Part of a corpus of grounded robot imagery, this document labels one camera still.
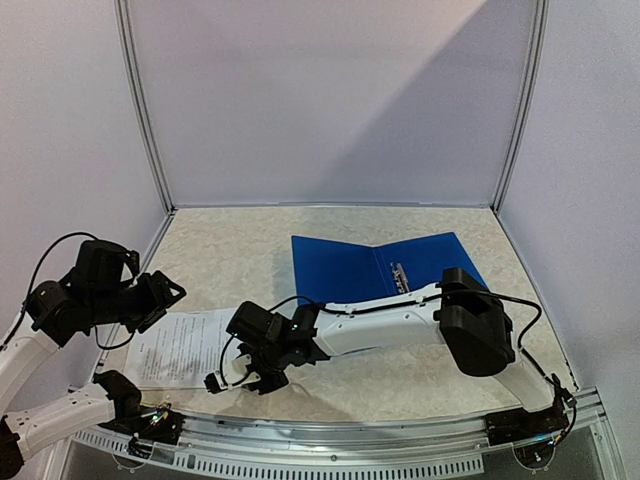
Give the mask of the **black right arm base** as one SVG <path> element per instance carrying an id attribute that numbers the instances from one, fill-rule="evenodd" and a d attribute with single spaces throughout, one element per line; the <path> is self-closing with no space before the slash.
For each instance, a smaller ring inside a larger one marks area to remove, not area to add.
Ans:
<path id="1" fill-rule="evenodd" d="M 491 446 L 544 439 L 570 426 L 568 414 L 561 400 L 534 413 L 522 407 L 489 413 L 484 416 L 483 421 Z"/>

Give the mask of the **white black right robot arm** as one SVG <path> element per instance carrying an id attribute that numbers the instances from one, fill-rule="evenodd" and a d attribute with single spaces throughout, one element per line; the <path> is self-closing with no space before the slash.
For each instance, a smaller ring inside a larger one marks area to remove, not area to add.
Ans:
<path id="1" fill-rule="evenodd" d="M 356 303 L 321 303 L 301 297 L 292 317 L 251 302 L 234 312 L 226 331 L 239 343 L 233 360 L 222 358 L 224 388 L 271 393 L 288 383 L 285 371 L 333 358 L 411 344 L 444 345 L 458 370 L 490 377 L 523 407 L 517 427 L 537 436 L 556 409 L 573 407 L 573 395 L 544 372 L 524 348 L 505 310 L 508 303 L 538 304 L 490 291 L 461 268 L 449 268 L 435 283 L 408 293 Z"/>

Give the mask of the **printed white paper sheet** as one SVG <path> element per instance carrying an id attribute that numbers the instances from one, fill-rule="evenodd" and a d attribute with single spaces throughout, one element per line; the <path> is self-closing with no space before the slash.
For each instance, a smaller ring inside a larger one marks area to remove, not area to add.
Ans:
<path id="1" fill-rule="evenodd" d="M 233 308 L 168 313 L 128 345 L 124 375 L 145 390 L 203 389 L 205 377 L 240 355 L 226 328 Z"/>

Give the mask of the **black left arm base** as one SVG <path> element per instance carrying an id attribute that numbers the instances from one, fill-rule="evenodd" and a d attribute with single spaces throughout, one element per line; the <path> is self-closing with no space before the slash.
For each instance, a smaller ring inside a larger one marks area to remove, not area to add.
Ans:
<path id="1" fill-rule="evenodd" d="M 99 427 L 142 440 L 176 446 L 179 442 L 185 416 L 170 404 L 148 407 L 139 400 L 115 400 L 115 417 Z"/>

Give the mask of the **blue plastic clip folder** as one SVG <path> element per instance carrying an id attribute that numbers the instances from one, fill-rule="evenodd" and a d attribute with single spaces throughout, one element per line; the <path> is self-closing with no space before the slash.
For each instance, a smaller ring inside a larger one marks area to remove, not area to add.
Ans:
<path id="1" fill-rule="evenodd" d="M 298 303 L 363 302 L 400 293 L 393 271 L 401 268 L 408 289 L 442 280 L 443 271 L 461 268 L 485 282 L 453 232 L 365 246 L 319 238 L 291 238 Z"/>

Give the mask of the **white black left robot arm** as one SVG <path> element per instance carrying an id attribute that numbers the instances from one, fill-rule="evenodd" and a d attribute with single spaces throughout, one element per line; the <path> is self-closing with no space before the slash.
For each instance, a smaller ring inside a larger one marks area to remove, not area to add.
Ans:
<path id="1" fill-rule="evenodd" d="M 186 291 L 164 273 L 144 273 L 138 252 L 88 232 L 75 265 L 59 280 L 31 281 L 1 339 L 1 476 L 14 478 L 41 450 L 97 425 L 129 436 L 127 453 L 146 459 L 155 443 L 177 445 L 185 417 L 170 405 L 146 407 L 124 374 L 95 374 L 80 389 L 39 407 L 9 411 L 31 376 L 78 333 L 120 325 L 142 334 Z"/>

